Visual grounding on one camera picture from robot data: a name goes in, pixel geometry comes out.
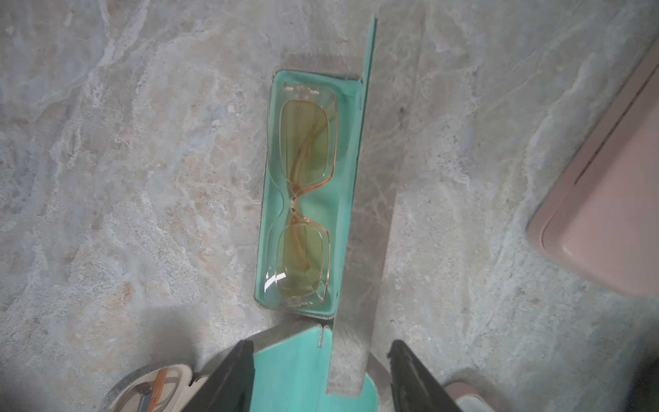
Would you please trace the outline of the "pink glasses case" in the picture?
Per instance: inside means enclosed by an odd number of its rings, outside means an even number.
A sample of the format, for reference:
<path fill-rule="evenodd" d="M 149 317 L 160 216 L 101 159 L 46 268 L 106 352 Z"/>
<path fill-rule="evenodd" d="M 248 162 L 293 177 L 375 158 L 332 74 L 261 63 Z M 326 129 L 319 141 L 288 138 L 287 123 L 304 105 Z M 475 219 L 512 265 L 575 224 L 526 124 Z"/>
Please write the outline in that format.
<path fill-rule="evenodd" d="M 658 293 L 658 47 L 650 51 L 547 194 L 530 245 L 616 293 Z"/>

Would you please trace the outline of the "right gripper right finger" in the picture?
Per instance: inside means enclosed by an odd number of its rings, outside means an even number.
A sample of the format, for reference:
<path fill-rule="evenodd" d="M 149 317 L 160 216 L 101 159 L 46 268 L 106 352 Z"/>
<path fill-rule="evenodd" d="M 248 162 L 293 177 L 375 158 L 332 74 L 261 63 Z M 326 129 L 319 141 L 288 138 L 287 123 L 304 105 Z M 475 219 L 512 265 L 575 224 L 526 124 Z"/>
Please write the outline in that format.
<path fill-rule="evenodd" d="M 396 412 L 461 411 L 403 340 L 392 342 L 388 359 Z"/>

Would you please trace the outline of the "beige glasses case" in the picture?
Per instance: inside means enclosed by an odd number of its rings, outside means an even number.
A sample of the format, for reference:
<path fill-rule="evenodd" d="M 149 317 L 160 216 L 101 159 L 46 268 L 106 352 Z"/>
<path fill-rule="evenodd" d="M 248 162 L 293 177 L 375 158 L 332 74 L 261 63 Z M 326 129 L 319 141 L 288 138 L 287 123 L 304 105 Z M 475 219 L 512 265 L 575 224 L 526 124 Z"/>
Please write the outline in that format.
<path fill-rule="evenodd" d="M 121 379 L 99 411 L 182 411 L 207 380 L 185 364 L 148 365 Z"/>

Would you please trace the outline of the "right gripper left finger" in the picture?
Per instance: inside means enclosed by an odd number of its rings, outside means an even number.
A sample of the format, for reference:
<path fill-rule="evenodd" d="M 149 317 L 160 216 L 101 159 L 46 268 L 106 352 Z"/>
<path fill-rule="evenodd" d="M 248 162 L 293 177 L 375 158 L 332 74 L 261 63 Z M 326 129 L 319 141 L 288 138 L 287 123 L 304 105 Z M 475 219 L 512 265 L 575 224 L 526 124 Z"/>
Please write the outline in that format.
<path fill-rule="evenodd" d="M 253 341 L 238 342 L 182 411 L 249 411 L 254 387 L 253 353 Z"/>

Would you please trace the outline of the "teal folding glasses case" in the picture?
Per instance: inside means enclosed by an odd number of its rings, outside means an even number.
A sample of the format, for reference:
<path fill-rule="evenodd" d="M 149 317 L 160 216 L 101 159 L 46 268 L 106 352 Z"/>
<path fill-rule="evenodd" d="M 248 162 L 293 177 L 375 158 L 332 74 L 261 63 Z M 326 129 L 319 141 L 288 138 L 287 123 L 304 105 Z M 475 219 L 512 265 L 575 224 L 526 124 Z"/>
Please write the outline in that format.
<path fill-rule="evenodd" d="M 394 409 L 389 372 L 370 353 L 363 333 L 351 327 L 295 320 L 242 340 L 254 344 L 249 411 Z M 209 378 L 235 345 L 215 356 L 202 376 Z"/>

